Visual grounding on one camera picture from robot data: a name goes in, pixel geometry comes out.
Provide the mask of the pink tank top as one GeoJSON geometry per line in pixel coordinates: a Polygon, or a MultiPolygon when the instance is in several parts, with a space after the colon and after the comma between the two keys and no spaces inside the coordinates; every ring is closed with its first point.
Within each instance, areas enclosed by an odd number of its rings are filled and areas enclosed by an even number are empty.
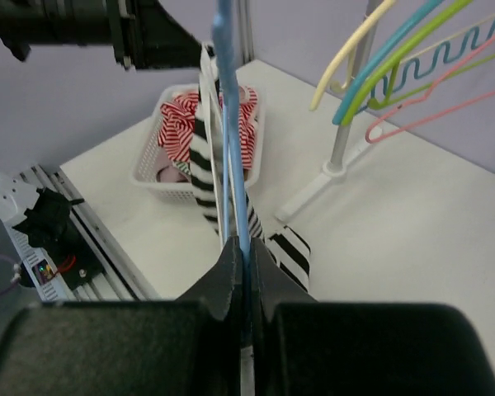
{"type": "Polygon", "coordinates": [[[179,171],[165,155],[158,155],[156,160],[156,181],[160,183],[184,183],[187,177],[179,171]]]}

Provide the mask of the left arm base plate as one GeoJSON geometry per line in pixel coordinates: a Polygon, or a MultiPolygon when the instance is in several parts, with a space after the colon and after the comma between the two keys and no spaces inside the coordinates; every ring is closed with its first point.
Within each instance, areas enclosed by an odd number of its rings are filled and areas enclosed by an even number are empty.
{"type": "Polygon", "coordinates": [[[57,242],[57,253],[55,264],[71,290],[86,285],[104,271],[101,261],[72,219],[67,221],[64,234],[57,242]]]}

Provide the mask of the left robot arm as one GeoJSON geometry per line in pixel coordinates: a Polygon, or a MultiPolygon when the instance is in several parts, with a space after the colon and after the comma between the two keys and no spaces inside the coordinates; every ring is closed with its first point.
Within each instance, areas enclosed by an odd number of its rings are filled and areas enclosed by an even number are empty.
{"type": "MultiPolygon", "coordinates": [[[[196,68],[201,43],[158,1],[0,1],[0,39],[24,62],[32,45],[108,45],[124,69],[196,68]]],[[[0,172],[0,220],[49,254],[72,252],[75,201],[0,172]]]]}

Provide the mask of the green striped tank top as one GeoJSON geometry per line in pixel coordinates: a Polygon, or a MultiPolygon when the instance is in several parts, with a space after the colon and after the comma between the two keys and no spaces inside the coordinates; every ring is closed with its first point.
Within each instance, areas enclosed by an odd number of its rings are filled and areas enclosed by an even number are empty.
{"type": "Polygon", "coordinates": [[[186,175],[191,175],[190,164],[184,161],[174,161],[172,165],[179,171],[186,175]]]}

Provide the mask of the black white striped tank top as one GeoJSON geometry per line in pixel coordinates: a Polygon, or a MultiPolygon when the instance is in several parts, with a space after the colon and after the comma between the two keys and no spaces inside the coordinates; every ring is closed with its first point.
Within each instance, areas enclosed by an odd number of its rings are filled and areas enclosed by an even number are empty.
{"type": "MultiPolygon", "coordinates": [[[[222,131],[218,103],[219,76],[215,48],[201,46],[200,81],[195,114],[195,131],[189,145],[189,168],[193,196],[204,218],[217,235],[221,234],[222,131]]],[[[309,292],[311,247],[291,227],[283,226],[272,234],[265,232],[249,199],[247,221],[250,236],[261,239],[274,263],[302,290],[309,292]]]]}

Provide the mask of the red striped tank top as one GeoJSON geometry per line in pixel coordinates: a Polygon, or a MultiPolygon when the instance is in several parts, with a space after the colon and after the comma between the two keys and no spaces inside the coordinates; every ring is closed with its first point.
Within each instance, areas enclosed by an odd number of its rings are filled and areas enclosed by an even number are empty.
{"type": "MultiPolygon", "coordinates": [[[[257,143],[257,111],[259,96],[254,87],[241,86],[238,128],[241,143],[243,169],[252,168],[257,143]]],[[[195,130],[197,90],[176,93],[171,101],[160,106],[163,117],[158,130],[158,145],[172,161],[189,160],[189,144],[195,130]]]]}

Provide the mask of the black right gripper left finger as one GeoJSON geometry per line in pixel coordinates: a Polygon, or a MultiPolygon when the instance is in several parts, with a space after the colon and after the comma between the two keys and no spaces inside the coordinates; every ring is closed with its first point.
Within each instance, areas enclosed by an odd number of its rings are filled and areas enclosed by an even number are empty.
{"type": "Polygon", "coordinates": [[[236,238],[175,300],[34,304],[0,341],[0,395],[238,395],[236,238]]]}

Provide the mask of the cream hanger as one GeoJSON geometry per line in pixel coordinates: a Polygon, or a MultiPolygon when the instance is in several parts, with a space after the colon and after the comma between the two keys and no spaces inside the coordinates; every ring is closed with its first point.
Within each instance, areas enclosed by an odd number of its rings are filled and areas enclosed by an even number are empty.
{"type": "MultiPolygon", "coordinates": [[[[373,60],[376,62],[382,61],[383,58],[387,56],[387,54],[394,48],[394,46],[397,45],[398,42],[401,41],[401,39],[403,39],[413,27],[419,24],[421,20],[427,16],[428,13],[432,12],[440,4],[440,1],[425,2],[389,37],[387,41],[385,41],[384,45],[375,53],[375,57],[373,58],[373,60]]],[[[320,78],[316,87],[316,91],[313,95],[313,99],[310,102],[309,109],[311,111],[314,111],[318,108],[323,94],[327,89],[330,89],[332,92],[335,93],[347,93],[351,91],[353,82],[356,79],[356,75],[353,73],[353,70],[356,65],[357,47],[369,34],[374,33],[378,21],[384,16],[386,12],[389,11],[390,8],[394,7],[395,5],[395,1],[370,2],[370,7],[367,9],[364,21],[346,40],[345,44],[334,55],[334,58],[331,60],[331,62],[323,72],[323,75],[320,78]],[[347,61],[346,80],[344,83],[339,83],[337,81],[333,81],[332,76],[343,61],[347,61]]],[[[435,54],[439,54],[441,48],[449,49],[450,42],[460,35],[464,37],[464,41],[462,42],[461,46],[462,50],[465,49],[468,38],[473,39],[471,43],[471,49],[476,50],[479,37],[479,27],[487,21],[493,22],[493,24],[491,25],[491,29],[488,32],[488,38],[492,38],[495,34],[495,13],[485,17],[480,21],[475,22],[470,26],[466,26],[460,31],[457,31],[443,38],[442,40],[437,41],[433,45],[427,46],[426,48],[421,49],[416,53],[408,55],[407,57],[403,58],[400,63],[403,66],[408,67],[411,62],[417,62],[420,55],[425,54],[430,50],[434,50],[435,54]]]]}

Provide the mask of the light blue thin hanger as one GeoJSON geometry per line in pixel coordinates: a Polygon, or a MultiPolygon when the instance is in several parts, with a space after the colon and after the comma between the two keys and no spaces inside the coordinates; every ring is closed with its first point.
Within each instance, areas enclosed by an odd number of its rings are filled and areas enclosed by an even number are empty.
{"type": "Polygon", "coordinates": [[[239,88],[234,66],[233,3],[218,1],[212,26],[221,91],[223,94],[223,221],[224,236],[232,235],[230,216],[236,222],[241,252],[243,309],[240,351],[240,394],[255,394],[252,346],[251,236],[248,229],[248,205],[244,186],[239,117],[239,88]]]}

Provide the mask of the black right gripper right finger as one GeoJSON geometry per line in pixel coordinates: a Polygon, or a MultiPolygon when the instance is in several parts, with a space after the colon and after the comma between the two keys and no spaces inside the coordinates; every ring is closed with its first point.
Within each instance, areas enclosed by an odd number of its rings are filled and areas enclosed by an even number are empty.
{"type": "Polygon", "coordinates": [[[319,302],[251,243],[258,395],[495,395],[479,335],[447,304],[319,302]]]}

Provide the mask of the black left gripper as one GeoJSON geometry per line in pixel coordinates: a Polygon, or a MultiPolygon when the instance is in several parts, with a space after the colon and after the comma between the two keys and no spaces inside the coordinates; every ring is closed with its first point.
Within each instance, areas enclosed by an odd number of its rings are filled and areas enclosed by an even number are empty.
{"type": "Polygon", "coordinates": [[[198,68],[201,43],[158,1],[107,1],[115,60],[124,69],[198,68]]]}

